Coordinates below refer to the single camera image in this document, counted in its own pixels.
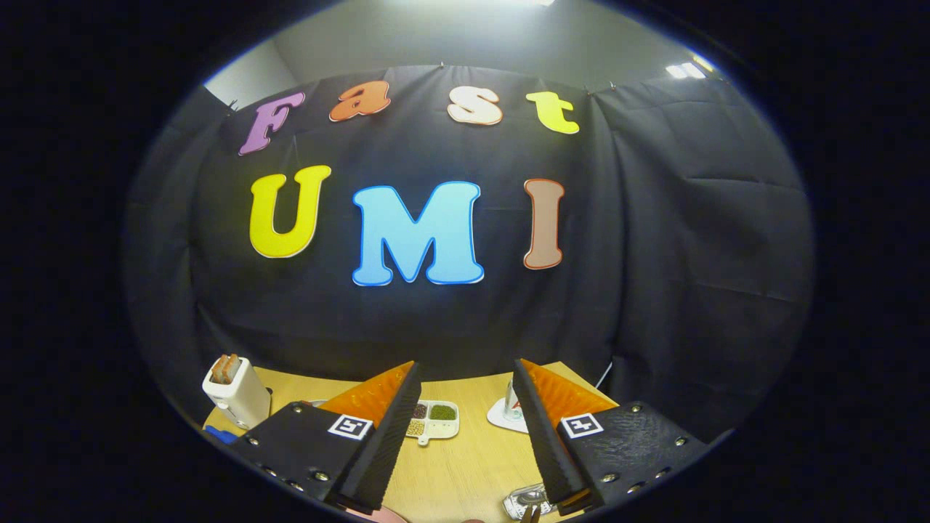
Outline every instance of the foam letter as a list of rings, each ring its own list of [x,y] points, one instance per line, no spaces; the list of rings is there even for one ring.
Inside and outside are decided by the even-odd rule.
[[[546,128],[564,134],[575,134],[580,129],[578,124],[566,121],[562,116],[563,109],[573,111],[574,107],[569,101],[559,100],[559,95],[550,91],[543,91],[529,93],[526,95],[526,99],[536,103],[536,114],[539,116],[539,121]]]
[[[562,262],[559,250],[559,200],[565,188],[558,181],[536,178],[524,182],[533,201],[533,234],[524,256],[527,269],[548,269]]]
[[[374,114],[391,104],[387,82],[378,80],[359,84],[339,95],[339,104],[329,112],[334,122],[348,120],[357,114]]]
[[[252,130],[248,132],[246,143],[239,149],[239,155],[244,156],[255,153],[268,147],[268,144],[272,142],[272,139],[268,138],[268,130],[274,132],[281,128],[281,125],[287,119],[289,108],[301,105],[303,99],[303,93],[297,93],[260,105],[255,110],[259,115],[255,118],[255,123],[252,124]]]
[[[504,117],[503,111],[494,104],[499,102],[500,98],[491,89],[456,87],[449,91],[449,99],[452,103],[446,110],[457,122],[493,126]]]
[[[287,177],[272,174],[252,184],[252,216],[248,223],[248,237],[252,247],[266,258],[290,258],[304,250],[313,240],[316,231],[316,212],[320,203],[320,188],[332,170],[327,166],[303,168],[294,175],[300,184],[297,200],[297,220],[289,233],[274,230],[274,203],[278,189]]]
[[[481,188],[467,181],[447,181],[432,190],[414,221],[393,187],[362,189],[352,201],[362,209],[362,262],[352,273],[356,285],[373,287],[391,283],[392,271],[384,265],[384,246],[404,281],[417,279],[426,252],[433,246],[426,278],[439,285],[477,283],[485,269],[475,261],[472,205]]]

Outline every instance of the wooden table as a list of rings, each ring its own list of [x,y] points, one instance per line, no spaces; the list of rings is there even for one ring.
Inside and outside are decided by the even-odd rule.
[[[562,362],[544,367],[610,399]],[[261,368],[255,370],[261,382],[274,390],[272,412],[292,401],[329,399],[357,384]],[[485,523],[512,521],[504,511],[503,499],[516,489],[541,483],[542,477],[533,459],[529,436],[497,427],[487,420],[488,410],[507,392],[510,377],[508,372],[422,384],[421,399],[451,401],[458,405],[458,435],[431,439],[427,447],[420,447],[414,437],[406,437],[384,495],[384,506],[410,523],[461,523],[466,519],[481,519]],[[245,432],[227,420],[219,409],[213,409],[204,425],[213,425],[238,436]],[[570,517],[552,511],[540,522],[553,523]]]

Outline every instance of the letter u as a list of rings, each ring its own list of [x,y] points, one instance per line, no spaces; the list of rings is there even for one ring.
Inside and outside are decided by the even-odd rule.
[[[274,204],[278,189],[284,187],[287,177],[272,174],[252,184],[252,215],[248,224],[248,237],[252,247],[265,258],[290,258],[299,254],[313,240],[316,231],[316,214],[320,204],[323,180],[332,172],[327,166],[303,168],[294,175],[300,184],[297,201],[297,220],[288,233],[274,230]]]

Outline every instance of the letter i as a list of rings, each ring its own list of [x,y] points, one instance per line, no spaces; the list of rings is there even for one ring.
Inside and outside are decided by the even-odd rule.
[[[535,178],[524,182],[524,190],[533,201],[533,234],[524,266],[533,270],[549,269],[562,262],[559,200],[565,195],[565,188],[558,181]]]

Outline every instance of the letter m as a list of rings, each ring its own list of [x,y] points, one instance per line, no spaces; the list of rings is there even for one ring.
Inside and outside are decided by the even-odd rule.
[[[362,262],[352,281],[364,287],[388,285],[393,273],[384,265],[384,247],[404,281],[417,279],[426,253],[433,262],[426,278],[439,285],[477,283],[485,269],[475,261],[472,206],[481,188],[467,181],[447,181],[433,189],[414,221],[393,187],[368,187],[352,201],[362,210]]]

